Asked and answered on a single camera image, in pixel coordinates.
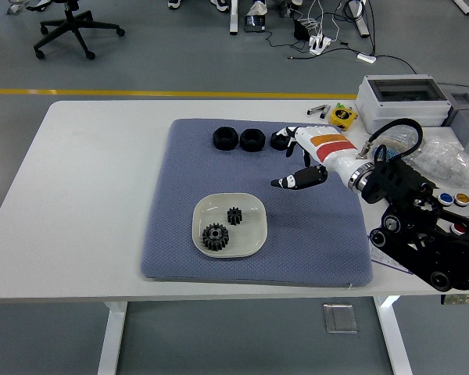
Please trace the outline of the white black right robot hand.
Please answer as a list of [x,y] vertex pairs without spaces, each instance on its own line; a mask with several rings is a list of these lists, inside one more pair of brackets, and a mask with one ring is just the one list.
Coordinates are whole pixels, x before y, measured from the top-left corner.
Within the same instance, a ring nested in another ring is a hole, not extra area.
[[336,172],[351,191],[359,192],[367,184],[374,164],[333,126],[286,127],[277,132],[289,139],[286,155],[296,145],[303,149],[305,168],[280,179],[273,187],[300,190],[324,183],[329,172]]

